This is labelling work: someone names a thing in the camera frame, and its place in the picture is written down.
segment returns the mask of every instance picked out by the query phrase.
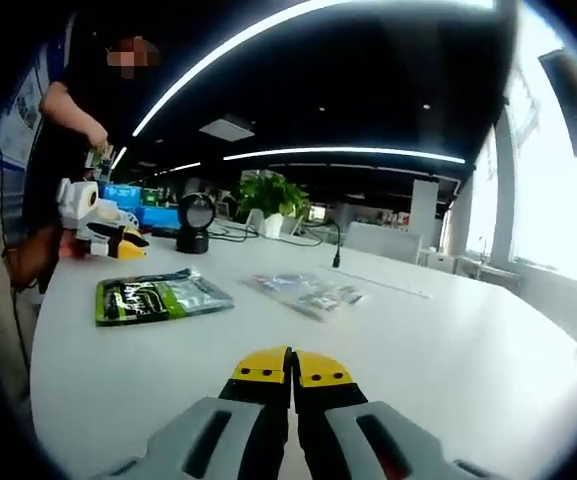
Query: potted plant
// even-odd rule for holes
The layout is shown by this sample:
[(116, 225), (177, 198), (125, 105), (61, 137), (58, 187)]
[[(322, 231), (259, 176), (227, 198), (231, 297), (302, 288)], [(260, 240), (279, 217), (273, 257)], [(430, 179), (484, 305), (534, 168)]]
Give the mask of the potted plant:
[(239, 210), (259, 209), (264, 221), (261, 234), (278, 238), (284, 215), (301, 215), (307, 205), (307, 194), (294, 183), (273, 172), (245, 178), (239, 184)]

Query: white pot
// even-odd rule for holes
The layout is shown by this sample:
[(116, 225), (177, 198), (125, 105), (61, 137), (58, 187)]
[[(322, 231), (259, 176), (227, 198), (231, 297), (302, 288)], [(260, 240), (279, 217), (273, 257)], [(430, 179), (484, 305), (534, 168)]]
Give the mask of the white pot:
[(281, 213), (273, 213), (263, 223), (263, 236), (266, 238), (279, 238), (284, 216)]

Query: green plant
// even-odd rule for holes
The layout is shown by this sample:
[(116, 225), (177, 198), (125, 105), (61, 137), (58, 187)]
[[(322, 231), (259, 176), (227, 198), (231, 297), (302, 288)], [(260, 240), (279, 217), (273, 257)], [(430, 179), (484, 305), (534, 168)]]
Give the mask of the green plant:
[(274, 213), (301, 215), (308, 204), (307, 194), (281, 175), (248, 177), (239, 184), (239, 210), (258, 208), (268, 218)]

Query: plastic bag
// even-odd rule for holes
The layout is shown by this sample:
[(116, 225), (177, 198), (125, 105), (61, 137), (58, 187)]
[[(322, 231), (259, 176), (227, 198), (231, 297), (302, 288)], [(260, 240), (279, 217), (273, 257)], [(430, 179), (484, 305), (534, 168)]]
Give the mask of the plastic bag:
[(248, 284), (320, 321), (332, 320), (363, 297), (351, 285), (334, 285), (308, 273), (254, 275)]
[(97, 326), (174, 320), (234, 306), (230, 295), (193, 269), (104, 280), (96, 300)]

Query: black shirt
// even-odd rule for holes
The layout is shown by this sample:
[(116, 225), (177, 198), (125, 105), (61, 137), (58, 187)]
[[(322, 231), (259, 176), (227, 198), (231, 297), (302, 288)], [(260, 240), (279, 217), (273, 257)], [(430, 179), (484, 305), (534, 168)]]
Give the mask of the black shirt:
[[(106, 51), (94, 38), (71, 52), (68, 66), (57, 80), (66, 85), (74, 102), (97, 120), (113, 143), (112, 127), (123, 115), (122, 102), (130, 101), (133, 82), (120, 69), (108, 66)], [(64, 128), (44, 117), (44, 123), (28, 164), (24, 191), (23, 218), (32, 233), (59, 221), (56, 192), (62, 178), (81, 181), (86, 154), (90, 149), (85, 135)]]

